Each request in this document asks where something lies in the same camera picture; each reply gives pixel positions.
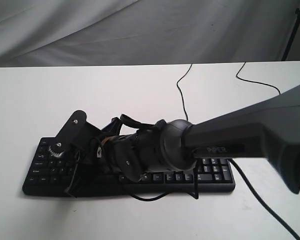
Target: fabric backdrop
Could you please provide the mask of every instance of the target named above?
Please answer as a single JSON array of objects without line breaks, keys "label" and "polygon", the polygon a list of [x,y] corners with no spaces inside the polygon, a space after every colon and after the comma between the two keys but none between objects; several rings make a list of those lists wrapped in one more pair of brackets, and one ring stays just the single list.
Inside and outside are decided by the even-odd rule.
[{"label": "fabric backdrop", "polygon": [[279,61],[300,0],[0,0],[0,67]]}]

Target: white tabletop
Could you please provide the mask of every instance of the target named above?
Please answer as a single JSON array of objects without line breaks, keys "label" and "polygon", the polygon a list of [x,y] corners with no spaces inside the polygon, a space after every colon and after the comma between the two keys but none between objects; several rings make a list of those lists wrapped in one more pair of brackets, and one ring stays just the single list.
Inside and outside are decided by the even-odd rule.
[{"label": "white tabletop", "polygon": [[[189,120],[199,123],[277,95],[235,78],[242,63],[195,64],[180,83]],[[22,193],[41,137],[55,136],[73,111],[103,127],[125,113],[141,122],[184,118],[176,81],[189,65],[0,68],[0,240],[281,239],[292,236],[233,170],[230,194],[133,198],[43,198]],[[247,63],[241,77],[285,92],[300,62]],[[123,134],[133,130],[124,128]],[[300,194],[265,159],[237,159],[256,191],[299,235]]]}]

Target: black keyboard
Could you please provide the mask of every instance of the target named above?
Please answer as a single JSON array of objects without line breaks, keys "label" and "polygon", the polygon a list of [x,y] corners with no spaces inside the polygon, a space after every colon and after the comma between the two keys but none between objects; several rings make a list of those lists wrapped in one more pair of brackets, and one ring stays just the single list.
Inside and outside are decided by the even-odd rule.
[{"label": "black keyboard", "polygon": [[[22,190],[24,194],[41,197],[69,197],[64,193],[72,180],[76,163],[67,158],[56,159],[48,152],[51,137],[43,137],[33,157]],[[200,159],[198,191],[200,193],[231,192],[235,180],[227,159]],[[124,175],[100,174],[76,197],[106,197],[126,195],[118,181],[132,194],[194,191],[193,171],[155,172],[146,174],[140,182],[131,182]]]}]

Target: spacebar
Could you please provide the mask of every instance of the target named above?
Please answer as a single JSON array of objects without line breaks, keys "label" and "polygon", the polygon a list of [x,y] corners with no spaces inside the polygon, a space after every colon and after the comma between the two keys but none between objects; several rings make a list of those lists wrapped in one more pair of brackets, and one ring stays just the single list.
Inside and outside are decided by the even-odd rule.
[{"label": "spacebar", "polygon": [[113,175],[98,175],[94,178],[93,184],[116,184],[116,177]]}]

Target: white backdrop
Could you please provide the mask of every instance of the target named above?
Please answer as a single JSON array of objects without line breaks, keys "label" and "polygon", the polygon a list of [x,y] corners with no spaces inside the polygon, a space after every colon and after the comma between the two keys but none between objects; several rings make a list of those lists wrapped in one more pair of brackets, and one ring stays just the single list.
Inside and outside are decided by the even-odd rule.
[{"label": "white backdrop", "polygon": [[0,0],[0,67],[278,61],[300,0]]}]

